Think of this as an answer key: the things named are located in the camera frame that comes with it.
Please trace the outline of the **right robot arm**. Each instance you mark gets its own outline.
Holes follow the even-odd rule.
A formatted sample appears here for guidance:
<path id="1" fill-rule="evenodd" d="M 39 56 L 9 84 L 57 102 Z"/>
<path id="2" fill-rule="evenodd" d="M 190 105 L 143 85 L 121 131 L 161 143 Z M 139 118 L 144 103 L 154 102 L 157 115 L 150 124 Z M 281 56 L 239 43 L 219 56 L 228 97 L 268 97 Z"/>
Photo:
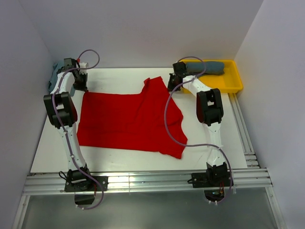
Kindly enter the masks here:
<path id="1" fill-rule="evenodd" d="M 217 186 L 230 177 L 228 172 L 230 166 L 222 150 L 220 135 L 221 121 L 224 115 L 222 97 L 219 89 L 211 88 L 199 80 L 199 77 L 206 71 L 206 63 L 199 61 L 196 64 L 199 67 L 198 70 L 189 69 L 182 60 L 173 64 L 173 73 L 170 74 L 167 86 L 170 96 L 165 105 L 164 124 L 167 134 L 175 143 L 184 147 L 207 146 L 210 148 L 204 183 Z M 210 143 L 187 145 L 179 142 L 171 135 L 167 125 L 167 109 L 173 93 L 181 88 L 185 88 L 196 97 L 196 116 L 199 123 L 207 128 Z"/>

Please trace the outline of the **red t shirt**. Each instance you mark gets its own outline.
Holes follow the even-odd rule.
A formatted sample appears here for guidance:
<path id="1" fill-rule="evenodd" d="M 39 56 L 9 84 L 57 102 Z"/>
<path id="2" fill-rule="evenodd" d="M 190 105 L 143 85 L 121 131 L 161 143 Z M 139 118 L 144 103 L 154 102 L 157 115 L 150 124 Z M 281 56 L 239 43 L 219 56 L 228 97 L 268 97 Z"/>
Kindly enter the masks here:
<path id="1" fill-rule="evenodd" d="M 77 137 L 81 146 L 159 152 L 181 159 L 184 146 L 175 143 L 164 124 L 168 90 L 161 77 L 147 78 L 139 94 L 87 92 L 81 106 Z M 173 99 L 167 109 L 171 135 L 186 144 L 183 114 Z"/>

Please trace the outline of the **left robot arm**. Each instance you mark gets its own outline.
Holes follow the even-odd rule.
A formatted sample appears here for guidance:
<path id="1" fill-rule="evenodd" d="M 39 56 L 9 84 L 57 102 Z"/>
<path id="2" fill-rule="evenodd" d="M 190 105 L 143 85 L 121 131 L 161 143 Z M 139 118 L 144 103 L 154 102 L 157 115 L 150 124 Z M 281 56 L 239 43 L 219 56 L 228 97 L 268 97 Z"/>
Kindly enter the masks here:
<path id="1" fill-rule="evenodd" d="M 67 174 L 60 172 L 59 175 L 63 175 L 66 185 L 81 190 L 90 189 L 93 179 L 81 154 L 76 134 L 78 115 L 70 92 L 73 89 L 88 91 L 86 68 L 87 63 L 72 58 L 64 59 L 63 66 L 56 72 L 55 88 L 43 98 L 49 121 L 60 133 L 68 159 Z"/>

